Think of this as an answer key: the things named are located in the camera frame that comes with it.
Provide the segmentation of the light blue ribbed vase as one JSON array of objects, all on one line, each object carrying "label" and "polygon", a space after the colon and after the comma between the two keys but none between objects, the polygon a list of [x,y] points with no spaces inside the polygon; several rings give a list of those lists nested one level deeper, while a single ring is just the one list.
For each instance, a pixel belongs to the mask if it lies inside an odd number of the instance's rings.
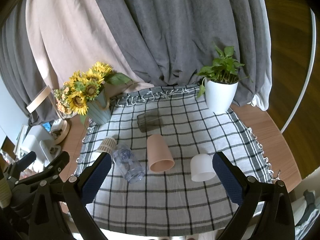
[{"label": "light blue ribbed vase", "polygon": [[88,117],[97,125],[104,125],[110,121],[110,100],[105,89],[103,89],[94,100],[88,101],[87,106]]}]

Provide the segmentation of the beige patterned paper cup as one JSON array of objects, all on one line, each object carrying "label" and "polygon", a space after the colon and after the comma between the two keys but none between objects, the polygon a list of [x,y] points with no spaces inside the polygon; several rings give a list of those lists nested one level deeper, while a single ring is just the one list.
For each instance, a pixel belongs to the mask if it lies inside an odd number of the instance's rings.
[{"label": "beige patterned paper cup", "polygon": [[114,149],[117,146],[117,141],[114,138],[111,137],[106,137],[102,143],[100,144],[100,146],[97,148],[96,152],[98,153],[108,153],[108,154],[112,154],[112,152],[114,151]]}]

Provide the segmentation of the black white checkered tablecloth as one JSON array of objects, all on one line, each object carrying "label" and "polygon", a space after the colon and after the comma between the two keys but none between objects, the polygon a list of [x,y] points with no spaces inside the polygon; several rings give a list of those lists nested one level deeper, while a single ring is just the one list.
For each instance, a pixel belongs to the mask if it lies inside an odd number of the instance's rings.
[{"label": "black white checkered tablecloth", "polygon": [[[191,179],[190,161],[197,154],[223,152],[247,176],[265,183],[272,170],[252,130],[233,110],[214,114],[196,85],[155,87],[111,99],[111,119],[90,124],[83,140],[76,174],[92,165],[106,137],[133,150],[147,174],[130,184],[119,168],[112,167],[91,204],[95,222],[103,229],[142,236],[183,236],[224,228],[237,209],[219,178],[205,182]],[[165,139],[175,165],[154,173],[147,161],[147,138],[137,117],[157,109],[163,125],[155,130]]]}]

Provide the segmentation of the round wooden tray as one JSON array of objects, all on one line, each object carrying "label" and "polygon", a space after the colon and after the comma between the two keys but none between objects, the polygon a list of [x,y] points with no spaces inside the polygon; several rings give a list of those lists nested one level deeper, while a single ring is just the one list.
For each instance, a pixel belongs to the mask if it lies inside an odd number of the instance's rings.
[{"label": "round wooden tray", "polygon": [[50,134],[54,139],[54,144],[60,144],[68,135],[70,130],[70,125],[67,120],[57,119],[53,122],[50,129]]}]

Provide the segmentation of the yellow sunflower bouquet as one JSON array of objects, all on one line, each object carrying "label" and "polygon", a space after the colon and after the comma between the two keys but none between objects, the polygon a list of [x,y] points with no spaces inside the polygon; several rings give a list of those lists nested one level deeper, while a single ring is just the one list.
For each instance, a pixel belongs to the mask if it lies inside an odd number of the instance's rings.
[{"label": "yellow sunflower bouquet", "polygon": [[115,72],[110,64],[97,61],[86,72],[74,72],[62,88],[54,90],[57,110],[63,117],[76,114],[84,121],[88,117],[87,102],[106,90],[106,85],[121,86],[129,82],[131,79],[127,75]]}]

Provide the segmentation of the clear plastic water bottle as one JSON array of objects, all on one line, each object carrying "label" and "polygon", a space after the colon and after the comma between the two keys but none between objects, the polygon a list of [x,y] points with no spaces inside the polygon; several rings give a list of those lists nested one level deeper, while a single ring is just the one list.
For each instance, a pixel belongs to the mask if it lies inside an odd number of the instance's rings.
[{"label": "clear plastic water bottle", "polygon": [[145,176],[144,168],[126,144],[118,144],[112,157],[116,167],[128,183],[136,183]]}]

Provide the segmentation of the pink plastic cup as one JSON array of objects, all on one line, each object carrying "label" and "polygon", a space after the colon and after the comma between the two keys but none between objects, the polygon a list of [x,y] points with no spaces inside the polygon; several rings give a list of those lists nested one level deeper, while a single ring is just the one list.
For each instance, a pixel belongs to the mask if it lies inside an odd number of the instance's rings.
[{"label": "pink plastic cup", "polygon": [[153,134],[148,137],[147,155],[149,169],[152,172],[165,172],[175,165],[172,153],[160,134]]}]

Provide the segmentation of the white appliance box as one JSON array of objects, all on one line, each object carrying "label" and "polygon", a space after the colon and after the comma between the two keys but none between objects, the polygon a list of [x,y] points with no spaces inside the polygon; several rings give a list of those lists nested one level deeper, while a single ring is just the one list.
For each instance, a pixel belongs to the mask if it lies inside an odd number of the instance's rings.
[{"label": "white appliance box", "polygon": [[26,135],[21,150],[24,153],[36,153],[36,159],[47,165],[61,152],[61,146],[55,144],[53,136],[41,125],[33,126]]}]

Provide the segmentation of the white frosted plastic cup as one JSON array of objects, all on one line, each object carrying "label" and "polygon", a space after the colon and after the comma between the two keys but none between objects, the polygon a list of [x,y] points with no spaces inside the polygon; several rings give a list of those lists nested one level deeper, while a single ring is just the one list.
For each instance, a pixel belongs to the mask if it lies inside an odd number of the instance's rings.
[{"label": "white frosted plastic cup", "polygon": [[194,182],[204,182],[213,179],[216,173],[212,165],[212,156],[208,154],[198,154],[190,161],[191,180]]}]

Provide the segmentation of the dark smoky glass cup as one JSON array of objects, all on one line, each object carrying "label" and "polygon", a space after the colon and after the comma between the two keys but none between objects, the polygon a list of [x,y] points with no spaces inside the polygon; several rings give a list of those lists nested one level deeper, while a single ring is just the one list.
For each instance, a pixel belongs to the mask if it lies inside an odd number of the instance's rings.
[{"label": "dark smoky glass cup", "polygon": [[163,125],[162,117],[158,109],[147,111],[137,116],[139,130],[144,133],[160,128]]}]

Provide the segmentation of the white plant pot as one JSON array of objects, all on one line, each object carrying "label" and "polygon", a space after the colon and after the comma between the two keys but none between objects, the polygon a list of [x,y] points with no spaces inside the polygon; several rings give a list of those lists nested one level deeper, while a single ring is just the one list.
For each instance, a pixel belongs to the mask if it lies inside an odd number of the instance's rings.
[{"label": "white plant pot", "polygon": [[234,99],[238,83],[229,85],[205,79],[204,87],[208,109],[215,114],[223,114]]}]

